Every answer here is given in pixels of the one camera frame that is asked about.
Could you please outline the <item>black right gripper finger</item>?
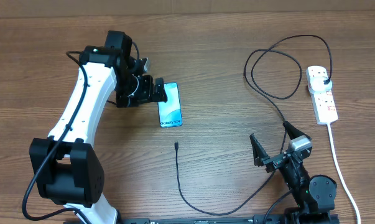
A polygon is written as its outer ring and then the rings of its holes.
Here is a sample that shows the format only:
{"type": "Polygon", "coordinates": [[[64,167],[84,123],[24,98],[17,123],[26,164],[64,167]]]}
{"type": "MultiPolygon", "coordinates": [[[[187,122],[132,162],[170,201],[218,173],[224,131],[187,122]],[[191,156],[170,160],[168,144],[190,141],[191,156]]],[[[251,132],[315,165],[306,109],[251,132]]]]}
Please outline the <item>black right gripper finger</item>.
{"type": "Polygon", "coordinates": [[[254,136],[254,134],[251,134],[249,138],[252,145],[254,165],[263,166],[264,161],[266,161],[269,158],[269,155],[266,153],[265,149],[261,146],[257,138],[254,136]]]}
{"type": "Polygon", "coordinates": [[[295,138],[299,138],[300,136],[306,136],[305,133],[303,133],[301,130],[297,129],[295,126],[293,126],[290,122],[284,121],[283,127],[287,131],[287,134],[289,135],[290,140],[293,140],[295,138]]]}

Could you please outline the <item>Samsung Galaxy smartphone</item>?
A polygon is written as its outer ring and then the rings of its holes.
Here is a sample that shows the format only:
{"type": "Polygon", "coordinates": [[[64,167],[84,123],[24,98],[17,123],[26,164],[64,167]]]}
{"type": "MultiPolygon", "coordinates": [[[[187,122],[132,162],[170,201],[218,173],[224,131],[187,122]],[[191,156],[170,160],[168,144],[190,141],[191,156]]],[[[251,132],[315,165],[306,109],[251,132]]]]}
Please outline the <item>Samsung Galaxy smartphone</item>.
{"type": "Polygon", "coordinates": [[[160,127],[171,128],[181,126],[183,121],[178,84],[175,82],[165,83],[164,88],[167,95],[167,101],[158,102],[157,104],[159,109],[160,127]]]}

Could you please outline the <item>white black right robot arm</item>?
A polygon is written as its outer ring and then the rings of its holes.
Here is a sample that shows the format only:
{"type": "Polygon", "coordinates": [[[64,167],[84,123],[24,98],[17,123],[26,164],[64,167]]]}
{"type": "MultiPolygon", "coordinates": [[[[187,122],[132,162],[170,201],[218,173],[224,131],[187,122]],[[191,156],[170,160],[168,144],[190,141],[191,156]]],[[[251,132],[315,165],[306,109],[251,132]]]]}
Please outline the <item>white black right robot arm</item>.
{"type": "Polygon", "coordinates": [[[257,138],[251,134],[254,165],[266,168],[266,172],[279,171],[289,191],[274,202],[264,215],[253,216],[254,223],[339,223],[335,209],[337,183],[327,175],[309,176],[303,160],[312,152],[311,137],[295,128],[288,121],[283,122],[290,138],[286,151],[269,156],[257,138]],[[286,196],[292,195],[297,206],[286,208],[283,214],[271,215],[274,207],[286,196]]]}

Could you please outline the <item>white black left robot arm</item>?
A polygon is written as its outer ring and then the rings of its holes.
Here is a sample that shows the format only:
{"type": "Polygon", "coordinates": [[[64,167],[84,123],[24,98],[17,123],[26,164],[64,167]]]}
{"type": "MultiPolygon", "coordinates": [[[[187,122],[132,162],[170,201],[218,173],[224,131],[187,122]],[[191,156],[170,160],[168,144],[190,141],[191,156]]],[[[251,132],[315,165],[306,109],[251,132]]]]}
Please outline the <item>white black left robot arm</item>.
{"type": "Polygon", "coordinates": [[[75,88],[58,123],[29,148],[34,176],[27,193],[37,188],[42,198],[82,223],[122,222],[104,196],[104,169],[93,148],[110,95],[115,94],[118,108],[169,99],[163,79],[148,74],[149,60],[131,55],[136,47],[126,33],[111,30],[102,47],[67,52],[79,67],[75,88]]]}

